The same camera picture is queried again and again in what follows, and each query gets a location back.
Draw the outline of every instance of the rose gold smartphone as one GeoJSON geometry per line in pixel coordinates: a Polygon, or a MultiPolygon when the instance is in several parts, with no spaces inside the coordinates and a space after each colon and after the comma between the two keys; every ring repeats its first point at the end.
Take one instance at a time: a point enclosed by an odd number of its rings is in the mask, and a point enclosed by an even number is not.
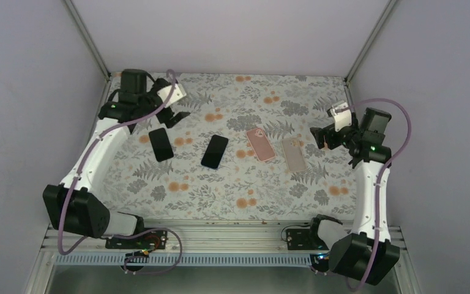
{"type": "Polygon", "coordinates": [[[271,146],[271,143],[269,143],[269,139],[266,137],[266,134],[264,134],[264,130],[257,127],[256,129],[247,131],[246,136],[248,137],[258,160],[267,161],[275,158],[275,150],[273,149],[273,146],[271,146]]]}
{"type": "Polygon", "coordinates": [[[287,168],[291,173],[301,172],[307,169],[300,141],[297,138],[282,140],[282,149],[284,150],[287,168]]]}

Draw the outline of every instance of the white bracket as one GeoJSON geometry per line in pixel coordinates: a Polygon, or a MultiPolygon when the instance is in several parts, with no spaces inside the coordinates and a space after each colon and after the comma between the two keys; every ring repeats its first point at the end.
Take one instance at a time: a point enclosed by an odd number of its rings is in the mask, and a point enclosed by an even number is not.
{"type": "MultiPolygon", "coordinates": [[[[157,95],[159,96],[159,98],[165,101],[166,98],[168,97],[168,94],[170,93],[171,88],[172,86],[166,86],[163,89],[157,91],[157,95]]],[[[170,105],[183,99],[185,96],[186,96],[186,92],[183,86],[181,86],[181,84],[179,83],[176,83],[176,88],[174,89],[174,92],[172,93],[172,97],[170,97],[170,100],[168,101],[168,104],[165,107],[169,107],[170,105]]]]}
{"type": "Polygon", "coordinates": [[[350,109],[347,109],[342,112],[337,112],[348,107],[347,102],[337,102],[332,105],[330,109],[330,115],[334,118],[334,129],[336,132],[339,132],[344,127],[349,127],[352,125],[352,113],[350,109]]]}

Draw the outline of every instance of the table surface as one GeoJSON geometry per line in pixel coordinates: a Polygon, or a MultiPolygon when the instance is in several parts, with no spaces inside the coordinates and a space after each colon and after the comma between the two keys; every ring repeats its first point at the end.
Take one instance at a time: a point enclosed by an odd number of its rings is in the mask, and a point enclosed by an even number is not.
{"type": "MultiPolygon", "coordinates": [[[[120,73],[113,75],[110,91],[120,79],[120,73]]],[[[342,78],[182,73],[177,79],[188,97],[171,108],[191,115],[166,130],[174,157],[157,162],[148,133],[164,126],[156,118],[139,123],[98,194],[109,209],[152,219],[307,220],[317,214],[353,219],[350,156],[343,148],[318,149],[309,132],[330,124],[326,109],[346,100],[342,78]],[[275,159],[255,157],[245,136],[255,127],[265,130],[275,159]],[[218,170],[200,164],[214,134],[229,139],[218,170]],[[299,139],[306,171],[288,171],[284,138],[299,139]]]]}

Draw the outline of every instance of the white wall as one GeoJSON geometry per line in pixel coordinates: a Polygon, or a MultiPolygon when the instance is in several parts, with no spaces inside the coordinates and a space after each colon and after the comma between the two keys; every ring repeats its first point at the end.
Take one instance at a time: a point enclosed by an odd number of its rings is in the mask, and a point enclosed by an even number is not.
{"type": "Polygon", "coordinates": [[[344,77],[388,0],[73,0],[110,71],[344,77]]]}
{"type": "MultiPolygon", "coordinates": [[[[387,201],[423,293],[470,293],[470,1],[401,0],[351,91],[356,101],[394,99],[411,114],[387,201]]],[[[397,149],[406,123],[385,109],[394,116],[386,143],[397,149]]]]}
{"type": "Polygon", "coordinates": [[[44,187],[83,149],[104,79],[61,1],[0,1],[0,293],[22,293],[44,187]]]}

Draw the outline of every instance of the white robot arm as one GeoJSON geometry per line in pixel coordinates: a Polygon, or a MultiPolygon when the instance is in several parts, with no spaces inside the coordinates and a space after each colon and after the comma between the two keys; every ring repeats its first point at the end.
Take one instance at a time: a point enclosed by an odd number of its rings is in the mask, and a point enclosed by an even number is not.
{"type": "MultiPolygon", "coordinates": [[[[121,87],[110,95],[108,102],[100,109],[99,120],[91,140],[82,155],[57,186],[47,185],[43,193],[53,227],[58,229],[61,222],[62,204],[77,179],[65,214],[64,231],[82,236],[101,238],[112,235],[132,235],[140,227],[136,216],[109,211],[94,195],[100,191],[103,178],[111,165],[114,155],[128,139],[135,124],[120,126],[103,136],[103,132],[121,123],[142,118],[160,107],[170,93],[170,83],[162,78],[154,80],[147,72],[127,69],[122,72],[121,87]],[[147,77],[154,84],[147,91],[147,77]]],[[[173,127],[189,113],[174,115],[170,105],[184,98],[186,92],[180,84],[168,103],[156,114],[160,123],[173,127]]]]}
{"type": "Polygon", "coordinates": [[[325,144],[329,149],[343,146],[352,156],[357,181],[354,223],[351,231],[346,233],[338,220],[318,215],[311,226],[318,225],[317,237],[330,250],[330,270],[357,280],[366,276],[365,269],[371,259],[369,246],[378,242],[373,266],[365,278],[366,283],[376,285],[400,256],[399,248],[390,243],[386,219],[386,184],[390,168],[384,165],[392,154],[382,143],[386,125],[392,117],[384,111],[367,108],[358,126],[356,114],[348,108],[346,102],[333,105],[327,113],[334,123],[323,129],[314,127],[310,130],[319,148],[325,144]]]}

